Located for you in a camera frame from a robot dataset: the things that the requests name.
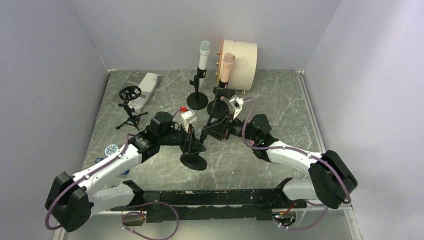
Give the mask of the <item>black round-base mic stand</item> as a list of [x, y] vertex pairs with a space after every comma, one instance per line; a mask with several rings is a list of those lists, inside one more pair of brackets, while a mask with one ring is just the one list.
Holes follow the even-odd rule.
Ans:
[[214, 100], [207, 105], [207, 113], [214, 119], [224, 117], [229, 110], [228, 105], [221, 98], [230, 99], [236, 93], [234, 90], [215, 86], [213, 88]]
[[186, 166], [189, 169], [195, 170], [195, 171], [204, 171], [207, 168], [207, 161], [200, 156], [200, 153], [195, 153], [195, 154], [185, 154], [185, 149], [181, 149], [182, 150], [182, 155], [180, 156], [179, 160], [180, 162]]
[[200, 80], [204, 79], [206, 76], [206, 70], [197, 68], [196, 74], [193, 77], [193, 80], [189, 81], [189, 84], [194, 86], [194, 92], [189, 94], [186, 103], [190, 109], [193, 110], [202, 110], [204, 109], [209, 101], [208, 97], [199, 91]]

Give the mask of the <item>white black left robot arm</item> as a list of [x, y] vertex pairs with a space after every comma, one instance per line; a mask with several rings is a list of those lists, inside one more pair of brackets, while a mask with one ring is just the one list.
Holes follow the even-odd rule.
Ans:
[[174, 122], [174, 115], [169, 112], [159, 111], [143, 131], [127, 134], [117, 152], [73, 175], [58, 174], [44, 205], [45, 227], [51, 231], [64, 228], [73, 232], [92, 215], [141, 200], [143, 190], [132, 181], [108, 189], [104, 186], [156, 155], [162, 146], [178, 146], [184, 157], [205, 152], [206, 147], [195, 136], [196, 112], [187, 110], [180, 117], [182, 124]]

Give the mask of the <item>white microphone silver grille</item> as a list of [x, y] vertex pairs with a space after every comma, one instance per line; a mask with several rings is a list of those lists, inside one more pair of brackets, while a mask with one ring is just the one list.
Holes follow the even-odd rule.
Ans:
[[207, 40], [203, 40], [199, 47], [199, 63], [198, 63], [198, 70], [197, 70], [197, 76], [199, 78], [199, 86], [202, 87], [204, 85], [204, 78], [206, 76], [206, 70], [207, 70], [207, 62], [208, 57], [211, 52], [211, 43]]

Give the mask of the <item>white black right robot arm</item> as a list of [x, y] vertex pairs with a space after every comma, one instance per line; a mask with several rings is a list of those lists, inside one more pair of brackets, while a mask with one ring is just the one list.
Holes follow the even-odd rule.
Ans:
[[231, 135], [240, 137], [258, 159], [305, 174], [304, 179], [289, 179], [283, 184], [282, 196], [287, 200], [320, 201], [331, 209], [350, 202], [358, 181], [335, 151], [302, 150], [273, 137], [271, 130], [265, 114], [257, 114], [251, 121], [226, 115], [204, 126], [201, 133], [217, 140], [227, 140]]

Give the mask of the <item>peach microphone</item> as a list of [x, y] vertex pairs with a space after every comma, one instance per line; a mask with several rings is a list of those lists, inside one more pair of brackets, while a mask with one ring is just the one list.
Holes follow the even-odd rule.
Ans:
[[227, 52], [224, 55], [221, 61], [222, 70], [220, 72], [220, 79], [218, 84], [220, 88], [225, 89], [227, 87], [231, 68], [234, 64], [234, 60], [235, 60], [235, 56], [232, 53]]

